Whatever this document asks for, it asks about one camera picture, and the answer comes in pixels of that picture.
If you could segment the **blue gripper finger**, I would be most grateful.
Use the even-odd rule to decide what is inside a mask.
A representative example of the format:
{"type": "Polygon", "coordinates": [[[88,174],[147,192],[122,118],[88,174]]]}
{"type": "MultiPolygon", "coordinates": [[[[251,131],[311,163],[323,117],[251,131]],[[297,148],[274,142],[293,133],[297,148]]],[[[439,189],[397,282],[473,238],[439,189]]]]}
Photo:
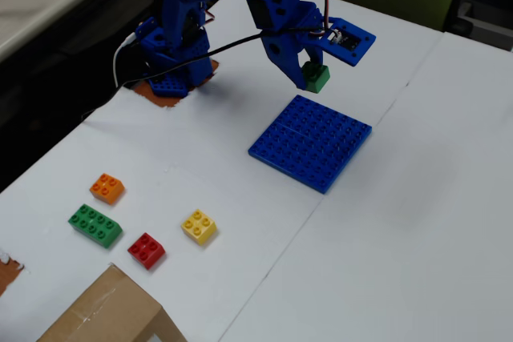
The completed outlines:
{"type": "Polygon", "coordinates": [[[275,64],[300,89],[306,88],[298,53],[303,46],[297,41],[296,34],[264,36],[262,42],[269,60],[275,64]]]}
{"type": "Polygon", "coordinates": [[[323,50],[316,42],[307,44],[305,51],[309,56],[310,62],[318,65],[323,64],[323,50]]]}

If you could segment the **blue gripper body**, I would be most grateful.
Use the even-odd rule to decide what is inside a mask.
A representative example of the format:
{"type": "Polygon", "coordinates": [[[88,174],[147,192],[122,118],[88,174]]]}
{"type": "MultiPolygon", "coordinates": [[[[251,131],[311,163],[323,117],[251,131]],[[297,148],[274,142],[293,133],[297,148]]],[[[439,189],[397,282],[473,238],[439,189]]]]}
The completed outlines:
{"type": "Polygon", "coordinates": [[[325,16],[314,2],[299,1],[290,10],[278,7],[273,22],[262,30],[267,50],[305,50],[326,33],[325,16]]]}

